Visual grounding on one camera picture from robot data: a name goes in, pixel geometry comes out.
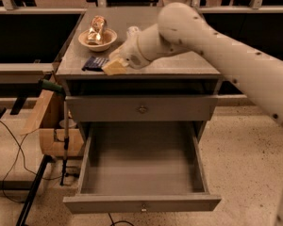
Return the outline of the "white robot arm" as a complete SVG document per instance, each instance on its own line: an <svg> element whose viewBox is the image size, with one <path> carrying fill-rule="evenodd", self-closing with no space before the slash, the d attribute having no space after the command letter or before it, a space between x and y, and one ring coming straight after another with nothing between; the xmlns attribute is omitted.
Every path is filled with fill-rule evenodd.
<svg viewBox="0 0 283 226"><path fill-rule="evenodd" d="M104 71L139 70L183 49L204 58L283 128L283 61L217 32L181 3L164 7L156 24L129 36L111 53Z"/></svg>

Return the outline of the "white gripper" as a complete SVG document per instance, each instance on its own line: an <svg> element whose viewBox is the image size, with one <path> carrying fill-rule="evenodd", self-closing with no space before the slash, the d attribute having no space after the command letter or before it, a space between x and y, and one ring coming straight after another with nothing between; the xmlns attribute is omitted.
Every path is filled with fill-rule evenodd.
<svg viewBox="0 0 283 226"><path fill-rule="evenodd" d="M139 48L138 36L128 37L121 46L110 53L108 58L110 61L102 67L107 75L125 74L126 67L139 70L150 64Z"/></svg>

